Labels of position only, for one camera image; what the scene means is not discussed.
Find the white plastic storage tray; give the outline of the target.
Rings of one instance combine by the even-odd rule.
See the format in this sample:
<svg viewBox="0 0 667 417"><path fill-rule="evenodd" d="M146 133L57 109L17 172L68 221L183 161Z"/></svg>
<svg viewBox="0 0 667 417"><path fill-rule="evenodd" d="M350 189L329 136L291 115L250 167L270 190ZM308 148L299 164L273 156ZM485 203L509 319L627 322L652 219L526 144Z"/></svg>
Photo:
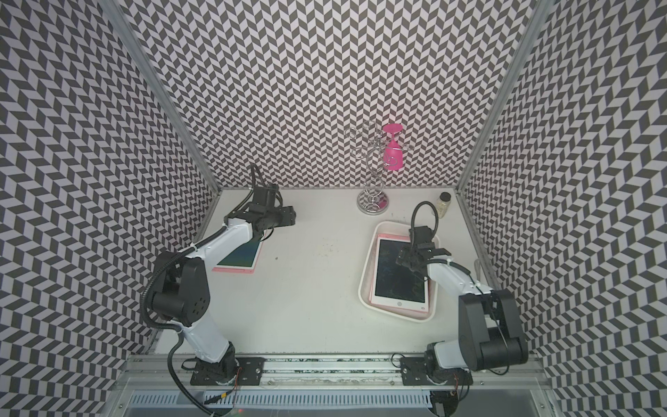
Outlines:
<svg viewBox="0 0 667 417"><path fill-rule="evenodd" d="M401 307L378 306L371 303L371 294L373 293L373 284L375 280L374 277L377 270L378 239L383 236L397 238L403 242L409 242L409 229L410 226L406 223L391 221L380 222L375 227L370 239L366 261L361 274L358 298L361 304L366 308L385 314L386 316L392 316L415 323L425 323L431 321L437 311L438 290L437 285L434 283L427 285L429 309L424 313L403 309Z"/></svg>

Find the pink writing tablet colourful screen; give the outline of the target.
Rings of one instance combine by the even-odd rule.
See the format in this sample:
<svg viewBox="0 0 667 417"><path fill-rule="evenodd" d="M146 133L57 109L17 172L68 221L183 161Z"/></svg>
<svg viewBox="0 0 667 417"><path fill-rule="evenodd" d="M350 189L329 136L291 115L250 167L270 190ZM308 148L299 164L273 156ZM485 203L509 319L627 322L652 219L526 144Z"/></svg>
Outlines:
<svg viewBox="0 0 667 417"><path fill-rule="evenodd" d="M262 251L262 241L244 243L222 259L213 271L230 274L253 274Z"/></svg>

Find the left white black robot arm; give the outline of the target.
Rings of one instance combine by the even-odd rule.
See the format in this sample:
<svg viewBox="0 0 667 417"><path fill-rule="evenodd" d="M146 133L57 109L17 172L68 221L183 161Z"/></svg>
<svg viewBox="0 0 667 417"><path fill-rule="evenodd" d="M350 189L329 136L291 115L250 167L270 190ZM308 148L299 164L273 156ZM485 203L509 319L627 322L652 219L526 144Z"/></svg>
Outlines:
<svg viewBox="0 0 667 417"><path fill-rule="evenodd" d="M208 313L212 302L208 274L242 245L259 243L275 229L296 223L295 210L284 204L279 186L266 182L254 163L249 173L250 191L224 217L222 227L183 250L159 255L140 298L144 323L175 331L194 349L195 370L215 385L231 382L240 366L233 343Z"/></svg>

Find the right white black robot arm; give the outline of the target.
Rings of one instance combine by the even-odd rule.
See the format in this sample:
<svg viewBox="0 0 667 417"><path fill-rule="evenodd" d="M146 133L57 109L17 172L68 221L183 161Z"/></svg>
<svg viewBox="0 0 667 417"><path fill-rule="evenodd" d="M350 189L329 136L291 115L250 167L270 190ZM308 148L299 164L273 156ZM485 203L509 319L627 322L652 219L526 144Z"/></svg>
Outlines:
<svg viewBox="0 0 667 417"><path fill-rule="evenodd" d="M529 349L514 295L472 278L472 272L434 243L439 227L437 208L429 201L416 205L411 216L409 246L397 264L424 283L435 283L458 301L458 338L433 342L424 354L425 374L435 385L468 385L469 372L494 375L527 363Z"/></svg>

